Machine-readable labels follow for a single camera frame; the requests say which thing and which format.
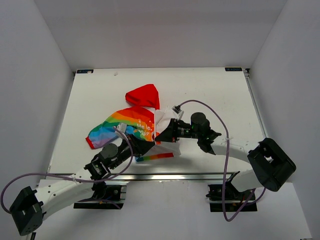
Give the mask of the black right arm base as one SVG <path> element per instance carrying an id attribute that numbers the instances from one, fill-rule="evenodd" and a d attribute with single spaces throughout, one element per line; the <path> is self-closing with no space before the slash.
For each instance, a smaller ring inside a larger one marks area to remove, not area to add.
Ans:
<path id="1" fill-rule="evenodd" d="M 232 186 L 225 187 L 225 210 L 227 213 L 235 213 L 241 205 L 246 201 L 249 195 L 252 193 L 251 190 L 244 192 L 238 192 L 233 189 Z M 211 213 L 222 213 L 222 184 L 209 184 L 208 194 L 206 197 L 209 200 L 209 207 Z M 254 203 L 256 200 L 255 194 L 253 194 L 248 203 L 241 210 L 242 212 L 257 212 L 257 204 Z"/>

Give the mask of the red white rainbow jacket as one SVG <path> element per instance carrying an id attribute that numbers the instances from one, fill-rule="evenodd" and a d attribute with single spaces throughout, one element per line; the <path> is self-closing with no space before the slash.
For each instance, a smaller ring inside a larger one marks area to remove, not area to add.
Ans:
<path id="1" fill-rule="evenodd" d="M 168 106 L 160 108 L 157 88 L 153 84 L 143 85 L 127 92 L 125 100 L 130 107 L 112 113 L 88 133 L 85 140 L 90 148 L 100 149 L 115 140 L 118 134 L 114 128 L 121 126 L 126 134 L 132 134 L 148 143 L 155 143 L 147 153 L 135 158 L 137 163 L 180 156 L 179 143 L 155 141 L 155 137 L 169 126 L 171 119 L 179 119 L 181 116 Z"/>

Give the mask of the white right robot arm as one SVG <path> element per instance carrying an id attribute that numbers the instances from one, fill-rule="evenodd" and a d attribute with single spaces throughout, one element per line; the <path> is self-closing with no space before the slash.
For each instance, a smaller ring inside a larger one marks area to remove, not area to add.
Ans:
<path id="1" fill-rule="evenodd" d="M 250 170 L 235 173 L 226 181 L 226 195 L 233 200 L 244 191 L 260 187 L 277 192 L 297 169 L 273 139 L 266 137 L 260 142 L 229 139 L 211 129 L 209 120 L 201 112 L 193 113 L 190 123 L 172 118 L 155 140 L 175 143 L 180 138 L 196 139 L 205 153 L 229 156 L 251 165 Z"/>

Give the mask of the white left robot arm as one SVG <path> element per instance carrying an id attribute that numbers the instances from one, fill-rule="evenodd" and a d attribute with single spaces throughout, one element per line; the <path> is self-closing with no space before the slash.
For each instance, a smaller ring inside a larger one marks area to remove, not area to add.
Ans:
<path id="1" fill-rule="evenodd" d="M 130 157 L 141 157 L 155 143 L 127 135 L 120 145 L 106 144 L 90 163 L 67 180 L 45 187 L 23 188 L 9 208 L 20 236 L 31 234 L 52 214 L 83 200 L 107 199 L 106 180 L 111 170 Z"/>

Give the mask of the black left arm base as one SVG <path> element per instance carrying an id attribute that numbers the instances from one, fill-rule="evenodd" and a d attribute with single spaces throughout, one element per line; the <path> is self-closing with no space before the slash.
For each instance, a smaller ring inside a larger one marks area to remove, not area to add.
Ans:
<path id="1" fill-rule="evenodd" d="M 125 181 L 95 183 L 92 197 L 75 202 L 73 208 L 87 210 L 120 210 L 126 199 L 127 184 L 128 182 Z"/>

